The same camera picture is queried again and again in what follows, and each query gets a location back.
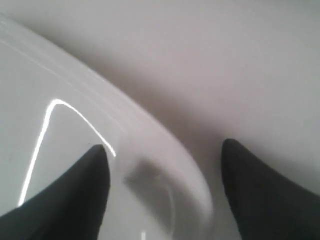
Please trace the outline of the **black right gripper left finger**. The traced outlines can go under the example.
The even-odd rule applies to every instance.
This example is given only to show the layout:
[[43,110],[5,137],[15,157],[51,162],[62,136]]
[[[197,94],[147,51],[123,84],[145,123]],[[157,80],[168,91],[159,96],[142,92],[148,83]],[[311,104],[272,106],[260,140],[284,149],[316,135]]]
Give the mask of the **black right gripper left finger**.
[[0,217],[2,240],[96,240],[106,211],[110,169],[92,146],[52,184]]

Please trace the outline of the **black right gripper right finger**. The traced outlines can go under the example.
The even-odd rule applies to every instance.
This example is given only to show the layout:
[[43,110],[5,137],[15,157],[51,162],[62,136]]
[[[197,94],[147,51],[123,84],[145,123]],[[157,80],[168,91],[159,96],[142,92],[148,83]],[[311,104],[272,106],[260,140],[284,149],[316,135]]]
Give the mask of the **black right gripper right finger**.
[[318,240],[320,197],[280,174],[235,139],[221,149],[225,195],[243,240]]

